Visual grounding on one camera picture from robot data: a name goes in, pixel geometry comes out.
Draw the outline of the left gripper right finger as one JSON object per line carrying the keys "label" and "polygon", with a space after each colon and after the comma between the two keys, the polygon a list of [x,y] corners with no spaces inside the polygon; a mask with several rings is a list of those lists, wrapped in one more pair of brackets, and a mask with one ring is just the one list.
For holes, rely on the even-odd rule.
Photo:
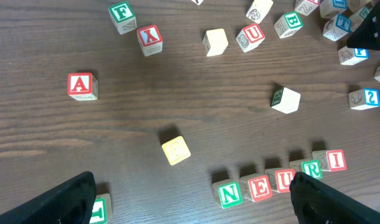
{"label": "left gripper right finger", "polygon": [[380,223],[380,213],[304,172],[290,184],[299,223]]}

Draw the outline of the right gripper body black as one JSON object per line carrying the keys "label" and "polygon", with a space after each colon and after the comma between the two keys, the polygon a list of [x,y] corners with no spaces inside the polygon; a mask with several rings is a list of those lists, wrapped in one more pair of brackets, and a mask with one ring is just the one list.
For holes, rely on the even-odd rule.
{"label": "right gripper body black", "polygon": [[380,1],[375,4],[361,25],[348,37],[346,45],[349,48],[380,51]]}

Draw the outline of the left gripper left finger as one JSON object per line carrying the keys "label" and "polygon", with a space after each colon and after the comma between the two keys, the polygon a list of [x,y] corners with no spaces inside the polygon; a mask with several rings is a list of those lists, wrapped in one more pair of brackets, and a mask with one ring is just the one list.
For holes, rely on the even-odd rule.
{"label": "left gripper left finger", "polygon": [[82,172],[0,215],[0,224],[89,223],[97,187],[93,173]]}

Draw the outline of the blue P block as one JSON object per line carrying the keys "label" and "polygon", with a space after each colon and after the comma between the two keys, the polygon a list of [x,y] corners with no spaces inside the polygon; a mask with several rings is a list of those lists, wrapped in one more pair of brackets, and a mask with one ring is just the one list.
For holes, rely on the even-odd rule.
{"label": "blue P block", "polygon": [[367,49],[349,48],[347,46],[338,50],[341,65],[356,65],[369,58]]}

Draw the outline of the green R block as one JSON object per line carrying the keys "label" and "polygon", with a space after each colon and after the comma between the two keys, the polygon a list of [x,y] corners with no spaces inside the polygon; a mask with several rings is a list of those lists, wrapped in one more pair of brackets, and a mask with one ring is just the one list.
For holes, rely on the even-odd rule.
{"label": "green R block", "polygon": [[290,168],[297,172],[304,172],[305,174],[315,178],[322,179],[323,173],[320,168],[319,161],[316,159],[300,159],[289,162]]}

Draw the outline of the red E block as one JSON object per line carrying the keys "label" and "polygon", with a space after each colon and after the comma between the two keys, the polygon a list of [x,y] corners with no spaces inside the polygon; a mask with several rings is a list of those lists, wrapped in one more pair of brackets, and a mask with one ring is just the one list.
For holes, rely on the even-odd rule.
{"label": "red E block", "polygon": [[273,196],[267,175],[250,174],[239,179],[242,196],[252,202],[261,202]]}

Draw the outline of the green N block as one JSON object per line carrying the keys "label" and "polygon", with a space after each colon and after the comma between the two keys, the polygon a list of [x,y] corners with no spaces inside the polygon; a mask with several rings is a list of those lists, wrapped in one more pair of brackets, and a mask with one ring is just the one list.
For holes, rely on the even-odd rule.
{"label": "green N block", "polygon": [[217,204],[223,208],[231,208],[240,205],[242,194],[238,181],[226,179],[212,184],[214,198]]}

